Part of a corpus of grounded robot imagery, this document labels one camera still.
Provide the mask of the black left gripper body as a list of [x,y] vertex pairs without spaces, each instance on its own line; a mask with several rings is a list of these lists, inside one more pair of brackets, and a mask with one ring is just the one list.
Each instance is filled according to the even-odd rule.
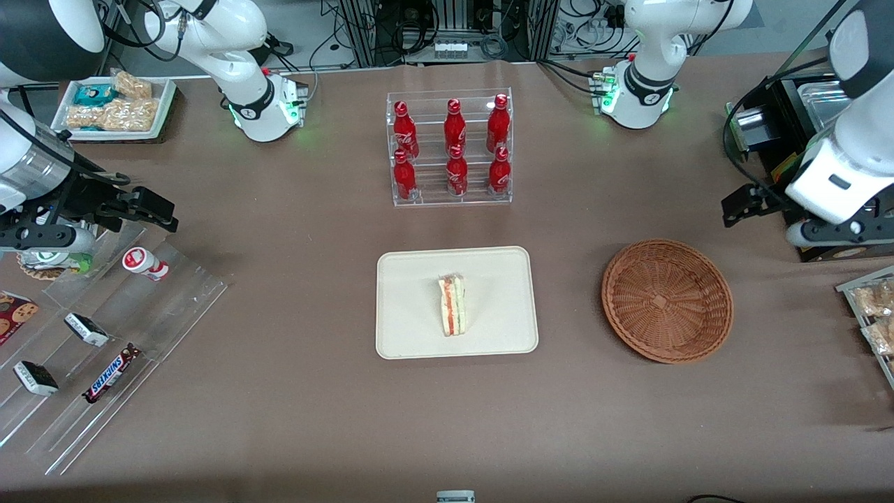
[[778,184],[748,184],[746,217],[762,217],[792,210],[794,203]]

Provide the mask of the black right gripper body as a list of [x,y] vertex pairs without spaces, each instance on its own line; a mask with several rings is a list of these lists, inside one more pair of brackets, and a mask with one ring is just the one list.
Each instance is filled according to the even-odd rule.
[[124,221],[141,221],[129,206],[130,194],[114,184],[70,174],[53,191],[53,223],[86,221],[109,231],[120,231]]

